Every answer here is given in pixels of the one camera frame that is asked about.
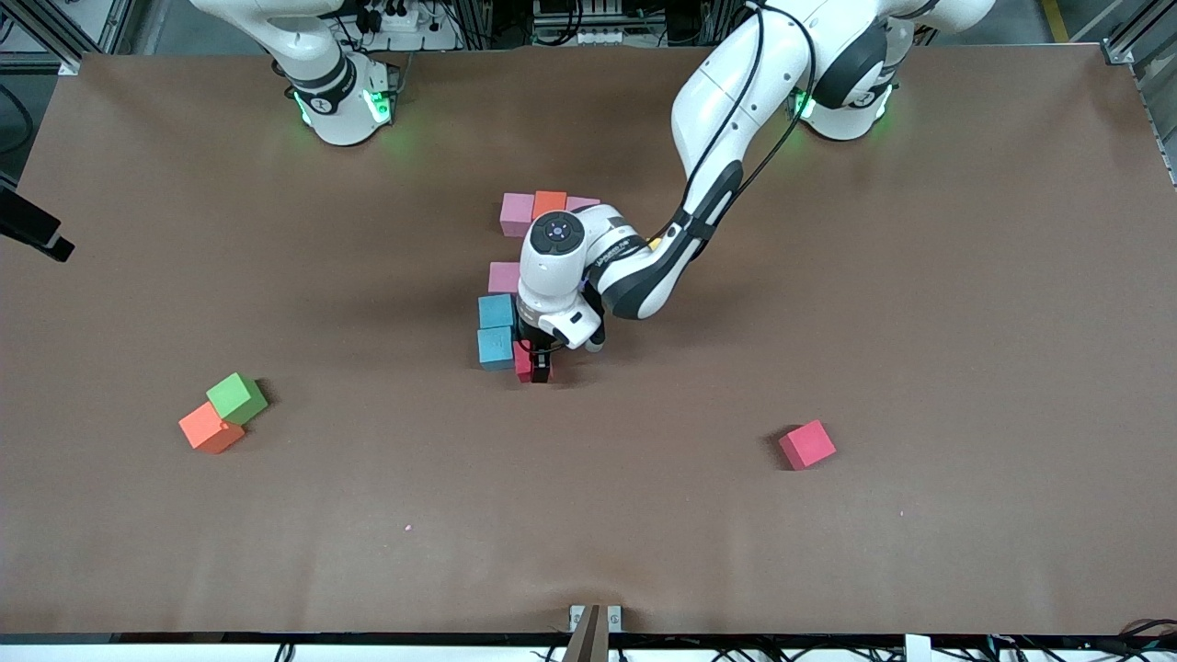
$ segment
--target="stack of blocks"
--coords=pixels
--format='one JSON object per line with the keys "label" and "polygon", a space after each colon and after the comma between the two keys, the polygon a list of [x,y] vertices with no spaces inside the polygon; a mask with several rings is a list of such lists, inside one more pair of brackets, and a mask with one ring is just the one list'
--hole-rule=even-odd
{"label": "stack of blocks", "polygon": [[[504,236],[524,238],[532,221],[547,212],[577,211],[599,204],[596,198],[578,198],[557,191],[504,193],[499,225]],[[513,364],[519,380],[528,383],[531,356],[526,342],[513,342],[514,302],[511,296],[519,293],[519,263],[492,262],[486,291],[491,296],[478,299],[478,362],[486,370],[506,370]]]}
{"label": "stack of blocks", "polygon": [[218,454],[245,436],[241,428],[270,404],[258,383],[234,372],[206,392],[208,402],[180,419],[195,450]]}
{"label": "stack of blocks", "polygon": [[780,439],[780,450],[796,471],[809,469],[834,454],[833,442],[820,421],[812,421],[789,432]]}

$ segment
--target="table surface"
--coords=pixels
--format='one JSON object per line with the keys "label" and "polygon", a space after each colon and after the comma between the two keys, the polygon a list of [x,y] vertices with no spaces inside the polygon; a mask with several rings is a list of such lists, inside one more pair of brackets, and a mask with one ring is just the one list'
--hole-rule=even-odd
{"label": "table surface", "polygon": [[[93,58],[0,244],[0,630],[1108,633],[1177,610],[1175,199],[1096,47],[922,48],[798,132],[654,319],[478,368],[504,191],[653,231],[694,49],[418,57],[319,143],[262,58]],[[753,144],[776,140],[774,119]],[[177,421],[242,371],[220,456]],[[785,470],[820,418],[838,454]]]}

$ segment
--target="orange cube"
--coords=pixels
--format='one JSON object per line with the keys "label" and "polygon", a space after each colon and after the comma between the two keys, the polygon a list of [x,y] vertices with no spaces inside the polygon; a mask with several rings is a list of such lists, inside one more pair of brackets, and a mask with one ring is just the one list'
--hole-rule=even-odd
{"label": "orange cube", "polygon": [[531,219],[544,216],[547,212],[563,212],[568,204],[567,193],[556,191],[536,191],[536,201],[531,204]]}
{"label": "orange cube", "polygon": [[184,430],[184,436],[188,438],[192,448],[213,455],[245,436],[245,430],[240,425],[226,423],[218,416],[213,403],[207,402],[181,418],[180,429]]}

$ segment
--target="cube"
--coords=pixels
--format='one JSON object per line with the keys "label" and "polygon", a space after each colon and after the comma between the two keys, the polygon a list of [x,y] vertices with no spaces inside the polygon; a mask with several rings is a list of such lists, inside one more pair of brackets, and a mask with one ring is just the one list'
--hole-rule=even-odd
{"label": "cube", "polygon": [[600,200],[597,198],[577,198],[576,196],[568,196],[568,201],[564,204],[564,208],[570,212],[574,212],[581,207],[591,207],[599,204]]}
{"label": "cube", "polygon": [[245,436],[240,425],[225,422],[210,402],[181,418],[180,430],[188,438],[188,445],[212,455],[221,452]]}
{"label": "cube", "polygon": [[516,360],[516,377],[519,378],[520,384],[531,383],[531,344],[527,340],[519,340],[513,346],[514,360]]}
{"label": "cube", "polygon": [[526,237],[531,229],[531,210],[536,196],[531,193],[504,193],[503,210],[499,212],[499,225],[505,237]]}
{"label": "cube", "polygon": [[785,435],[780,439],[780,450],[785,451],[789,464],[800,471],[830,457],[837,449],[825,433],[822,422],[813,421]]}
{"label": "cube", "polygon": [[217,413],[225,422],[237,425],[245,425],[270,404],[258,389],[258,383],[240,372],[230,375],[220,384],[208,389],[207,396]]}
{"label": "cube", "polygon": [[478,363],[483,370],[511,370],[514,365],[511,339],[511,329],[506,326],[478,330]]}
{"label": "cube", "polygon": [[492,294],[519,293],[519,263],[492,262],[491,282],[486,286],[486,291]]}
{"label": "cube", "polygon": [[568,204],[568,194],[557,191],[536,191],[536,201],[531,207],[531,219],[544,216],[547,212],[563,212]]}
{"label": "cube", "polygon": [[511,294],[478,297],[478,327],[494,329],[497,326],[514,329],[514,299],[511,298]]}

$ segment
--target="blue cube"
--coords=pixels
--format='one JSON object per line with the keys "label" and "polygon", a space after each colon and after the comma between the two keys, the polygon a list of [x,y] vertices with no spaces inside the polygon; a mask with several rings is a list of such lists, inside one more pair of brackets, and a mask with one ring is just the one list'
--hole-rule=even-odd
{"label": "blue cube", "polygon": [[496,329],[498,326],[514,329],[514,300],[511,294],[479,297],[478,327]]}
{"label": "blue cube", "polygon": [[511,346],[511,327],[478,330],[478,363],[484,370],[511,370],[514,368],[514,352]]}

